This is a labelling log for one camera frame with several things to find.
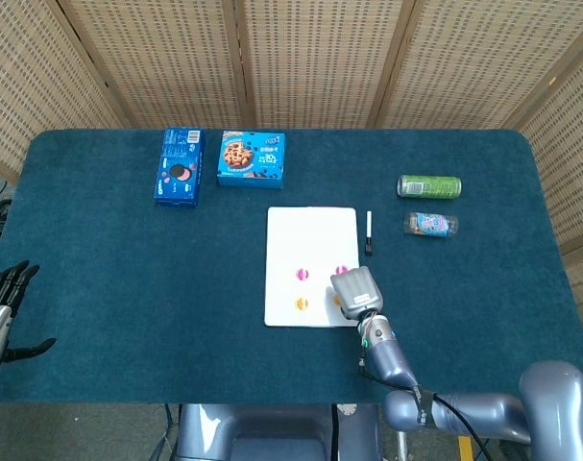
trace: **blue carpet surface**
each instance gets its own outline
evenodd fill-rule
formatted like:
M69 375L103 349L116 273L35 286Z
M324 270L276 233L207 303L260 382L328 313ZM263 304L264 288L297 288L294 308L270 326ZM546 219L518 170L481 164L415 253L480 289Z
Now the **blue carpet surface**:
M583 332L530 147L511 131L286 131L283 190L216 183L206 132L199 206L155 206L163 131L67 130L31 146L0 269L40 264L13 347L52 350L0 369L0 400L376 401L352 328L263 324L269 206L352 206L409 362L440 393L517 393L536 360L583 372ZM462 179L459 199L403 200L400 174ZM454 214L459 233L402 233L406 211Z

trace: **orange circle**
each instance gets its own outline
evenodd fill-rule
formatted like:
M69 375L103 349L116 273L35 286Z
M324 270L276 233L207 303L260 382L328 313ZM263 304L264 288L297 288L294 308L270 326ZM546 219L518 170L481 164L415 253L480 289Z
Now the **orange circle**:
M298 298L295 301L295 306L298 310L307 310L308 309L308 300L304 298Z

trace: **black marker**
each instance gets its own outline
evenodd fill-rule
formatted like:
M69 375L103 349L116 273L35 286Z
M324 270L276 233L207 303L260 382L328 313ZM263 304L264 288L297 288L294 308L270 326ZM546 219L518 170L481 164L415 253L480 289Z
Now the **black marker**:
M372 256L372 212L366 213L366 256Z

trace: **metal pole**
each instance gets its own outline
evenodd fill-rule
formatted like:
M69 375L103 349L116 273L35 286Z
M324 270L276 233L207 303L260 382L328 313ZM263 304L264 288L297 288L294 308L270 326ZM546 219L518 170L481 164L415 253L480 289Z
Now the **metal pole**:
M396 431L398 436L398 461L408 461L408 445L406 444L406 432Z

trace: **cookie box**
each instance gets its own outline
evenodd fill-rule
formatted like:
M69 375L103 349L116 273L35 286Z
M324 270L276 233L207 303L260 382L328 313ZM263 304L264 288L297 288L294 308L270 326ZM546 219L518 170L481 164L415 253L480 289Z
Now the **cookie box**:
M281 189L283 162L284 134L223 132L218 183Z
M197 206L205 145L204 131L199 128L165 130L155 184L157 204Z

